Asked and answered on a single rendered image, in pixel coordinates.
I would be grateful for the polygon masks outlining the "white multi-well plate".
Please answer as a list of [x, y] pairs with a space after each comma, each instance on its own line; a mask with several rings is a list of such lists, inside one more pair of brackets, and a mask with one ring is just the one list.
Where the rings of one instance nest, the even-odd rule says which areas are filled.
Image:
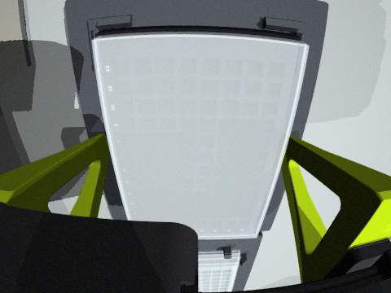
[[240, 261], [240, 249], [231, 250], [231, 259], [222, 251], [198, 251], [198, 292], [232, 291]]

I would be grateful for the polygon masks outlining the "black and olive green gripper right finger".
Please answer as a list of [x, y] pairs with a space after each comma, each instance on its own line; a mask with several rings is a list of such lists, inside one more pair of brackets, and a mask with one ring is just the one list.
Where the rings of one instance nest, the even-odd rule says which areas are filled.
[[[299, 165], [340, 198], [326, 230]], [[391, 176], [290, 135], [282, 163], [301, 283], [324, 279], [353, 247], [391, 235]]]

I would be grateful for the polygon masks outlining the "pale grey bench mat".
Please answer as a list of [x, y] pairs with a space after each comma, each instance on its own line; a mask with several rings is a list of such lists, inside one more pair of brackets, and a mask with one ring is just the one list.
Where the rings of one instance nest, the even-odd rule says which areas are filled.
[[[72, 66], [66, 0], [22, 0], [31, 66], [0, 87], [23, 165], [88, 138]], [[391, 0], [327, 2], [319, 74], [302, 140], [391, 176]], [[50, 212], [69, 215], [90, 165], [58, 189]], [[326, 230], [340, 198], [300, 165]], [[244, 291], [301, 284], [286, 191]]]

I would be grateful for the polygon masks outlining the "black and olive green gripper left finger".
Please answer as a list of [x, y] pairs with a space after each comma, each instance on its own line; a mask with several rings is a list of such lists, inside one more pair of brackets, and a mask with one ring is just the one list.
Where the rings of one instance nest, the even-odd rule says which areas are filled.
[[0, 175], [0, 202], [50, 212], [49, 198], [90, 165], [72, 216], [98, 218], [109, 149], [104, 133]]

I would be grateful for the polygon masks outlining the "black rectangular plate nest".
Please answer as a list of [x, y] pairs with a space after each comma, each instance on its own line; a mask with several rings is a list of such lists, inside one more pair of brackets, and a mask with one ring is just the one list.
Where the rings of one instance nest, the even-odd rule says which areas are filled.
[[260, 231], [257, 238], [198, 239], [198, 251], [223, 250], [224, 259], [231, 259], [231, 250], [240, 249], [239, 268], [232, 291], [243, 291], [256, 259], [262, 237], [262, 231]]

